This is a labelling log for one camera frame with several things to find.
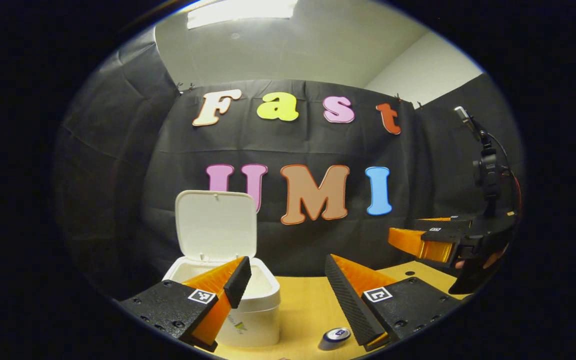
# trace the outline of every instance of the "white wall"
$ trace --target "white wall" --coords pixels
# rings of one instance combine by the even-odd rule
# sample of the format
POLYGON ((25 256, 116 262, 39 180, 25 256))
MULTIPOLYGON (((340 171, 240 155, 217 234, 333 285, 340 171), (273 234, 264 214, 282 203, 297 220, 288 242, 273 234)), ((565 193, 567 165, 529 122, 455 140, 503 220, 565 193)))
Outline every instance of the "white wall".
POLYGON ((429 103, 482 74, 454 45, 429 31, 396 57, 365 89, 414 104, 429 103))

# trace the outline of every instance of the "black fabric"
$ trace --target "black fabric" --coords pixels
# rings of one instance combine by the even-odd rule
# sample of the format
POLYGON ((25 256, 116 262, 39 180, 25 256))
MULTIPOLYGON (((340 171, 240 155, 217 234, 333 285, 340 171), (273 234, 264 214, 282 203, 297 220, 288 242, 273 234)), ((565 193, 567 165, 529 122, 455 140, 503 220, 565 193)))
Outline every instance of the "black fabric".
POLYGON ((421 128, 409 102, 388 95, 338 84, 304 80, 247 80, 203 86, 180 96, 162 126, 144 183, 139 234, 146 258, 163 275, 179 256, 174 200, 185 190, 208 190, 206 168, 234 167, 228 191, 246 192, 246 164, 263 164, 261 208, 257 214, 257 251, 275 276, 324 276, 325 256, 334 253, 373 269, 413 260, 387 243, 390 227, 404 227, 415 217, 430 215, 428 168, 421 128), (203 95, 240 89, 218 123, 195 127, 203 95), (262 96, 287 92, 297 98, 294 121, 267 120, 256 114, 262 96), (323 116, 327 96, 345 96, 355 114, 350 123, 330 123, 323 116), (388 103, 398 112, 398 135, 386 131, 375 108, 388 103), (317 184, 330 166, 348 166, 345 218, 319 217, 297 225, 284 225, 287 182, 280 170, 302 164, 317 184), (370 178, 366 168, 387 167, 388 196, 393 210, 373 216, 370 178))
POLYGON ((106 294, 135 291, 125 278, 141 271, 133 240, 142 184, 176 96, 152 27, 89 76, 58 130, 57 218, 75 263, 106 294))
MULTIPOLYGON (((526 171, 521 135, 503 94, 489 75, 483 73, 433 101, 416 109, 427 139, 432 174, 432 216, 473 215, 483 211, 483 191, 475 186, 473 161, 481 158, 482 144, 455 113, 464 107, 505 148, 510 169, 526 196, 526 171)), ((503 151, 493 141, 497 160, 507 165, 503 151)), ((499 208, 514 208, 515 183, 504 178, 499 208)))

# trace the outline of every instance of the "yellow letter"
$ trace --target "yellow letter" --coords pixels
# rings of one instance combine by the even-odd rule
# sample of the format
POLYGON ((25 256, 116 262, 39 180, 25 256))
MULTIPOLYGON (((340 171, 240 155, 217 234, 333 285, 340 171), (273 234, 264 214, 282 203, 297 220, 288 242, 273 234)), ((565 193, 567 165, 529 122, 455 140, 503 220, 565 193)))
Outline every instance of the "yellow letter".
POLYGON ((283 121, 293 121, 299 116, 295 111, 297 98, 288 92, 271 92, 262 98, 265 103, 259 105, 256 114, 262 119, 277 119, 283 121))
POLYGON ((308 216, 315 221, 324 203, 326 210, 321 217, 326 220, 341 219, 348 214, 346 202, 346 177, 350 169, 343 165, 333 165, 318 187, 313 174, 304 165, 288 165, 281 169, 281 175, 288 181, 288 206, 281 217, 285 225, 301 224, 306 219, 302 214, 302 202, 308 216))
POLYGON ((203 102, 199 116, 192 121, 192 125, 205 126, 217 124, 219 117, 215 116, 215 110, 219 110, 219 114, 223 115, 231 105, 231 98, 237 100, 241 97, 242 91, 240 89, 208 92, 203 96, 205 101, 203 102))

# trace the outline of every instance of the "ceiling light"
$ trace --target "ceiling light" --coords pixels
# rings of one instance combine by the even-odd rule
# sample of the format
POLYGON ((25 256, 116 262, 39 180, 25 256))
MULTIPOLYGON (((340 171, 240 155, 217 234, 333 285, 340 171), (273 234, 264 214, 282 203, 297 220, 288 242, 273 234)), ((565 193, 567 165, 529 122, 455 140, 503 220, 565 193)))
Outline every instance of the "ceiling light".
POLYGON ((188 29, 239 19, 290 19, 297 0, 222 0, 188 13, 188 29))

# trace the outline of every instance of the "orange letter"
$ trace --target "orange letter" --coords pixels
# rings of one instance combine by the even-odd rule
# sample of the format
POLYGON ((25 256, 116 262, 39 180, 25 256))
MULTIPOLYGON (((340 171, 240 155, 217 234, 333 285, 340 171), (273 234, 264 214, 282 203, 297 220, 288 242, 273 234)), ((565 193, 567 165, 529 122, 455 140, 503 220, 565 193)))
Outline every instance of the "orange letter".
POLYGON ((288 207, 281 217, 285 225, 301 224, 306 219, 303 206, 311 220, 320 215, 324 203, 326 210, 321 217, 326 220, 341 219, 348 214, 346 202, 346 177, 350 169, 343 165, 333 165, 318 187, 313 174, 304 165, 288 165, 281 168, 281 175, 288 181, 288 207))
POLYGON ((192 121, 192 125, 205 126, 217 124, 219 118, 215 116, 215 110, 219 110, 219 114, 223 115, 231 105, 231 98, 237 100, 241 97, 242 91, 240 89, 206 93, 203 96, 205 101, 203 102, 199 116, 192 121))
POLYGON ((391 109, 389 103, 377 105, 377 110, 381 112, 381 121, 383 122, 383 127, 394 135, 399 135, 402 133, 402 128, 397 126, 395 123, 395 118, 397 117, 397 111, 391 109))

